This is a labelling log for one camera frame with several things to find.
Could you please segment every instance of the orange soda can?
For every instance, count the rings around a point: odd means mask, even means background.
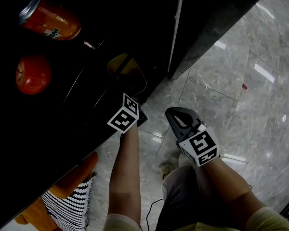
[[[31,0],[19,14],[19,25],[55,40],[73,39],[81,29],[73,13],[47,0]]]

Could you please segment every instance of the cable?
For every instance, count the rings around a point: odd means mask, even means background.
[[[149,210],[149,212],[148,212],[148,215],[146,215],[146,224],[147,224],[147,226],[148,226],[148,231],[150,231],[150,229],[149,229],[149,222],[148,222],[148,216],[149,216],[149,214],[150,214],[150,212],[151,212],[151,209],[152,209],[152,205],[153,204],[155,204],[155,203],[157,203],[158,201],[161,201],[161,200],[164,200],[163,198],[161,198],[161,199],[159,199],[159,200],[157,200],[157,201],[155,201],[155,202],[153,202],[152,204],[151,204],[151,207],[150,207],[150,210]]]

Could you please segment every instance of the apple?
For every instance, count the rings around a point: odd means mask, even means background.
[[[28,55],[17,66],[16,84],[23,94],[35,95],[45,90],[52,76],[52,67],[43,55]]]

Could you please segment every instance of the cushion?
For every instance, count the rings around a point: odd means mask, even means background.
[[[60,199],[51,191],[42,195],[53,221],[64,231],[84,231],[88,224],[88,208],[93,177],[86,178],[72,194]]]
[[[98,161],[98,155],[93,152],[87,156],[78,167],[74,167],[64,177],[62,177],[53,187],[49,189],[58,198],[67,198],[73,190],[82,183],[91,173]]]

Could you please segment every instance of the black and white striped cushion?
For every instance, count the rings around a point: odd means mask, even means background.
[[[85,230],[92,181],[93,178],[85,179],[66,199],[57,198],[50,191],[42,195],[49,215],[63,231]]]

